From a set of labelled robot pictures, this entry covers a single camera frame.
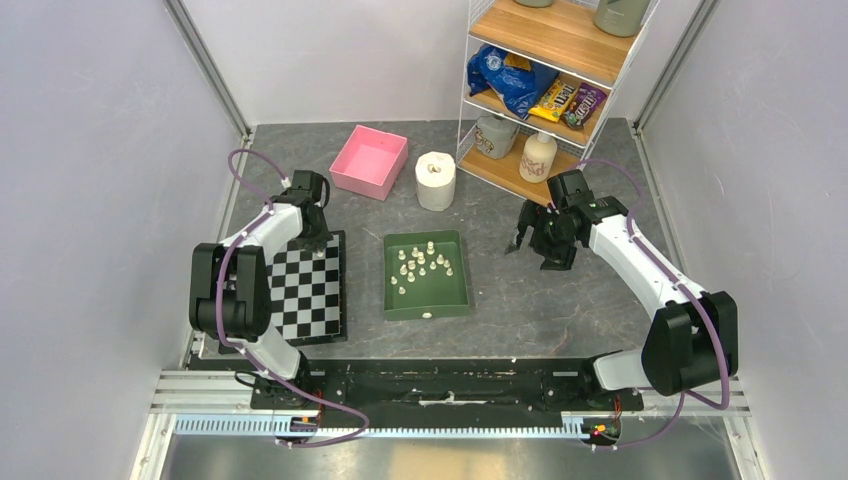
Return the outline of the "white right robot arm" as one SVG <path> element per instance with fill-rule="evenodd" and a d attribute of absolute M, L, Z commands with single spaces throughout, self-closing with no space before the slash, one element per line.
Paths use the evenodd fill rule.
<path fill-rule="evenodd" d="M 568 271 L 586 248 L 614 270 L 651 322 L 642 347 L 589 360 L 588 375 L 577 382 L 579 400 L 601 409 L 619 390 L 649 388 L 728 408 L 738 371 L 732 296 L 689 279 L 641 233 L 633 210 L 614 196 L 595 196 L 580 170 L 550 178 L 547 188 L 550 202 L 523 203 L 507 252 L 527 244 L 542 257 L 542 269 Z"/>

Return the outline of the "green plastic tray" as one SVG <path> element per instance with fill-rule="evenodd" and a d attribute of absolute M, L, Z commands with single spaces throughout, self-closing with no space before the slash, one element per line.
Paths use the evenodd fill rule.
<path fill-rule="evenodd" d="M 435 254 L 426 254 L 428 241 Z M 460 233 L 392 233 L 383 239 L 383 312 L 390 321 L 463 317 L 471 312 Z"/>

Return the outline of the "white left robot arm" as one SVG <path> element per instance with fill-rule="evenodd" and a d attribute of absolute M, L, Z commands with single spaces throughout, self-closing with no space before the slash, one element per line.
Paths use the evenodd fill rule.
<path fill-rule="evenodd" d="M 305 356 L 271 327 L 268 267 L 289 243 L 309 253 L 326 249 L 332 238 L 324 214 L 328 201 L 323 175 L 296 170 L 251 223 L 219 243 L 198 244 L 191 257 L 191 328 L 237 350 L 277 380 L 276 396 L 294 409 L 311 401 L 314 383 L 304 375 Z"/>

